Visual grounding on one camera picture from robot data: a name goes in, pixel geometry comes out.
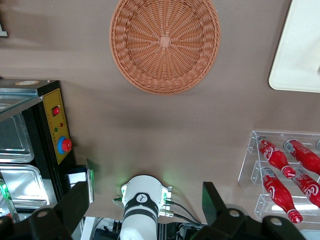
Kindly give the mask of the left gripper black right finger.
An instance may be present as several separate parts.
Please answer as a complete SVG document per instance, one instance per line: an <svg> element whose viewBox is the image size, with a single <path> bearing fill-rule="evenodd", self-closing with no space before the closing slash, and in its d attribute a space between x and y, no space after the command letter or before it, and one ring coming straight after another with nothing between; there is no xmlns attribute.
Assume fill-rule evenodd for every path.
<svg viewBox="0 0 320 240"><path fill-rule="evenodd" d="M207 225L193 240L259 240L260 223L237 208L228 208L212 182L203 182L202 211Z"/></svg>

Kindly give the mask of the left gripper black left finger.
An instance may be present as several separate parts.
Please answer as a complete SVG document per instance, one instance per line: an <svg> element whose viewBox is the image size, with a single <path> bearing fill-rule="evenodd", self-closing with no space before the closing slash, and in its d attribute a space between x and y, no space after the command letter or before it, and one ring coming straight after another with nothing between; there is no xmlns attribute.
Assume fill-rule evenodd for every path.
<svg viewBox="0 0 320 240"><path fill-rule="evenodd" d="M32 239L71 240L89 204L87 182L77 182L54 207L41 208L28 218Z"/></svg>

